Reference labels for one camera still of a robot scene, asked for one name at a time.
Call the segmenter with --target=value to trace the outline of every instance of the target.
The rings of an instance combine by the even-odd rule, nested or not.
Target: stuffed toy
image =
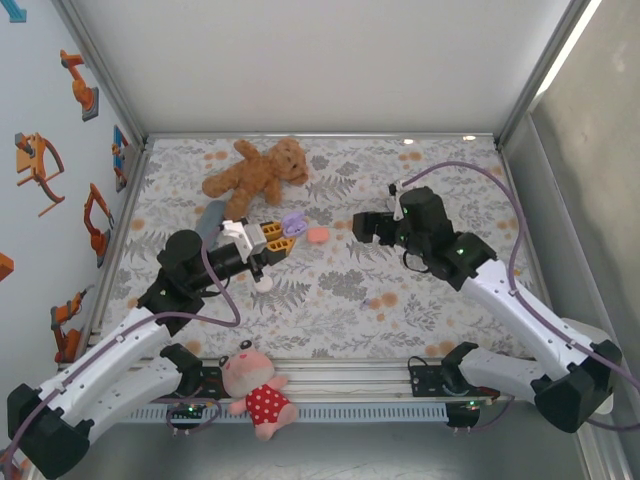
[[[220,359],[222,384],[232,398],[240,398],[229,405],[231,415],[249,412],[256,437],[269,440],[282,427],[298,418],[298,409],[279,390],[287,378],[275,376],[271,360],[259,353],[249,340],[240,344],[240,353]]]
[[[268,204],[279,205],[281,180],[297,186],[309,180],[304,150],[293,138],[283,138],[264,156],[246,140],[237,140],[233,146],[244,160],[202,182],[202,191],[211,198],[234,190],[224,211],[227,220],[245,217],[251,199],[262,191]]]

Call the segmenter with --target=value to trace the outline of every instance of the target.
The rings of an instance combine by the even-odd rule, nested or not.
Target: toy pig
[[[263,441],[294,422],[298,409],[279,390],[287,379],[274,376],[275,368],[266,355],[253,348],[249,340],[240,344],[241,352],[220,359],[222,383],[232,398],[242,398],[229,405],[231,415],[249,411],[256,436]]]

